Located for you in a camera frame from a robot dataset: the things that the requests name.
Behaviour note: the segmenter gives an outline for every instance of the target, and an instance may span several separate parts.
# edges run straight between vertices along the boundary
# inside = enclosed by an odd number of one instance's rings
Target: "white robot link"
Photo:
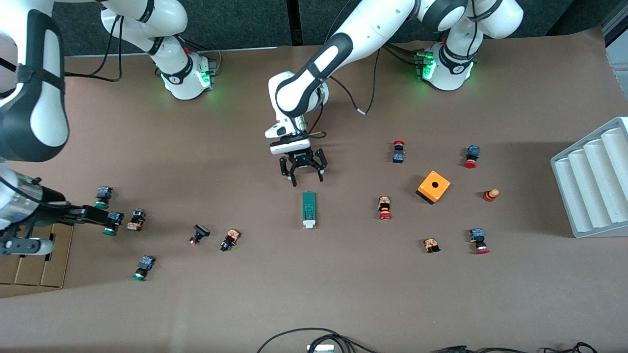
[[[509,36],[521,24],[523,10],[515,0],[362,0],[301,70],[281,72],[268,81],[277,123],[266,131],[266,137],[279,138],[271,144],[272,154],[287,154],[297,162],[296,168],[319,169],[310,158],[313,153],[303,115],[328,101],[325,81],[331,74],[373,54],[413,18],[430,31],[450,30],[445,44],[437,43],[417,56],[423,61],[424,80],[441,90],[455,90],[468,78],[484,35]],[[317,153],[324,157],[322,150]],[[294,170],[295,165],[287,170],[282,162],[282,174],[293,185]]]
[[[116,35],[122,26],[122,39],[151,56],[176,98],[192,99],[211,88],[215,67],[196,53],[186,54],[173,36],[187,25],[177,0],[99,2],[106,6],[101,12],[105,28]],[[14,43],[18,52],[17,65],[0,60],[16,73],[15,88],[0,95],[0,255],[50,253],[50,240],[30,237],[34,227],[111,223],[108,212],[72,205],[61,193],[40,185],[39,178],[6,165],[50,160],[68,141],[63,43],[51,18],[53,5],[54,0],[0,0],[0,37]]]

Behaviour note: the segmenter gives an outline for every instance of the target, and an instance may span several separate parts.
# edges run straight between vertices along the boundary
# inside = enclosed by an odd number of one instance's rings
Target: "brown divided box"
[[[0,256],[0,298],[42,293],[63,288],[73,227],[55,224],[33,229],[34,238],[52,239],[46,256]]]

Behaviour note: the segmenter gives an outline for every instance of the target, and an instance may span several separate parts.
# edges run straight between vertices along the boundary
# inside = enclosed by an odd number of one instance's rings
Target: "orange square object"
[[[430,205],[436,203],[451,185],[449,180],[443,178],[435,171],[431,171],[423,183],[416,189],[416,194],[426,200]]]

